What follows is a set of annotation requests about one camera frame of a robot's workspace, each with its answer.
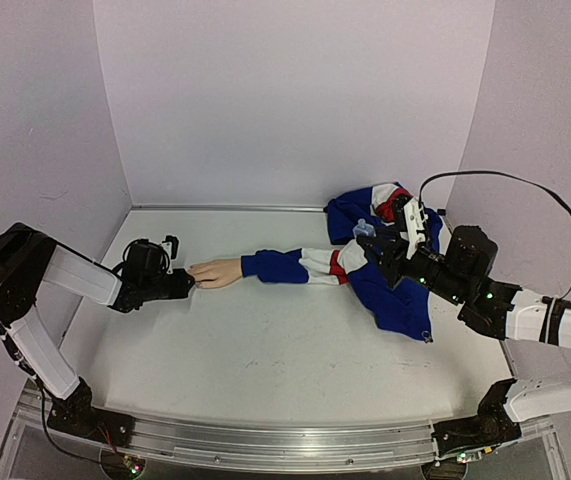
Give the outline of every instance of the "wall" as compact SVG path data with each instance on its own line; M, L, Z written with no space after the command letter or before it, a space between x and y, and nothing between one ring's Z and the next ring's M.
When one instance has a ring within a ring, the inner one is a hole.
M496 2L461 165L471 168L536 180L571 205L571 2ZM480 224L499 244L497 278L547 294L569 285L571 221L545 194L507 180L460 178L448 211L454 224ZM512 346L525 377L571 366L571 352ZM555 422L571 470L571 414Z
M0 233L20 220L100 256L129 207L91 0L0 2ZM77 299L39 297L60 336ZM0 442L24 381L0 343Z
M101 0L135 204L321 205L458 168L493 0ZM445 205L451 184L430 191Z

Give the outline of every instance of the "red fabric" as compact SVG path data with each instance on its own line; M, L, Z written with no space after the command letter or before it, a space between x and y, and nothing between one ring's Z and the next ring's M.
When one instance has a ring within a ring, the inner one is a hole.
M396 190L394 190L394 193L392 193L384 203L381 203L378 207L376 207L376 210L374 210L376 215L382 218L385 223L392 223L394 221L394 211L392 210L392 202L399 195L408 195L411 197L411 195L407 190L398 187Z
M349 282L345 269L338 264L338 250L332 252L332 258L329 262L329 274L336 275L339 285L344 285Z

